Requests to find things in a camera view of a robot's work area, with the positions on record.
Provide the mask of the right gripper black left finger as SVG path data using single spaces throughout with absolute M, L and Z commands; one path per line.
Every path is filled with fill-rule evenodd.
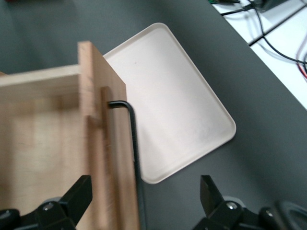
M 58 201 L 63 217 L 57 227 L 76 227 L 93 199 L 90 175 L 82 175 Z

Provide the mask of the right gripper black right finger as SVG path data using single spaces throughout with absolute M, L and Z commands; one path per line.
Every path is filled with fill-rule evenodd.
M 213 211 L 224 202 L 219 189 L 209 175 L 201 176 L 201 204 L 206 217 L 209 217 Z

